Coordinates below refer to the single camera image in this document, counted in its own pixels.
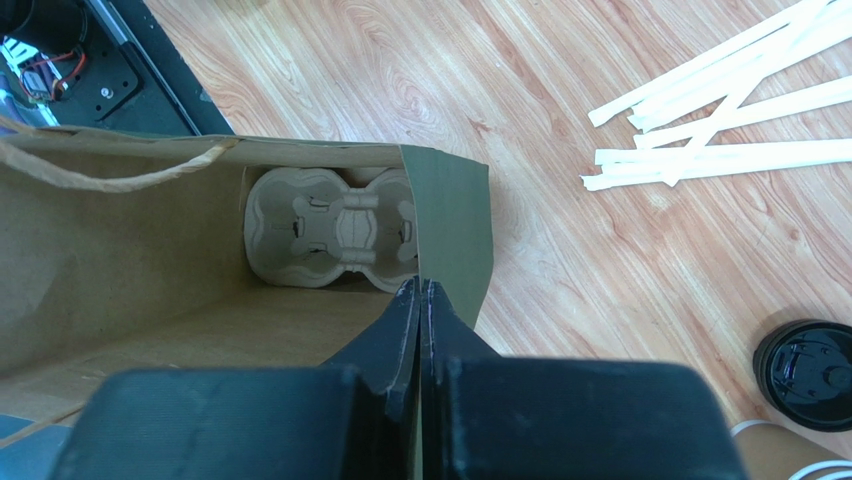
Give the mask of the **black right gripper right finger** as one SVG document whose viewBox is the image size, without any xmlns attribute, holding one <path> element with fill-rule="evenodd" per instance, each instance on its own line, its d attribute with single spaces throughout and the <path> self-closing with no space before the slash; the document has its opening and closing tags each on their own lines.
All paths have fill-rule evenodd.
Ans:
<svg viewBox="0 0 852 480">
<path fill-rule="evenodd" d="M 426 479 L 743 479 L 703 378 L 677 364 L 504 357 L 421 285 Z"/>
</svg>

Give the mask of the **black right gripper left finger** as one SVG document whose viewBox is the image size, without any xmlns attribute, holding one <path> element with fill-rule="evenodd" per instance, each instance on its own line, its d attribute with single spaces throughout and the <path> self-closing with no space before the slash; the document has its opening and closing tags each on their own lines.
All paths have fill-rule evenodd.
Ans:
<svg viewBox="0 0 852 480">
<path fill-rule="evenodd" d="M 317 367 L 131 370 L 73 427 L 55 479 L 411 479 L 421 281 Z"/>
</svg>

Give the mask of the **green paper gift bag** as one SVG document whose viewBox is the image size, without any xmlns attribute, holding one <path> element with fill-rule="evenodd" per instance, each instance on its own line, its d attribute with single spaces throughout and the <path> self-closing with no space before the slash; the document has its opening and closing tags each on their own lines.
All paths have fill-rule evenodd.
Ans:
<svg viewBox="0 0 852 480">
<path fill-rule="evenodd" d="M 58 448 L 116 373 L 317 365 L 382 313 L 396 291 L 360 273 L 321 288 L 254 274 L 245 205 L 276 168 L 352 187 L 404 170 L 414 276 L 475 324 L 494 266 L 485 164 L 401 144 L 21 129 L 1 140 L 3 450 Z"/>
</svg>

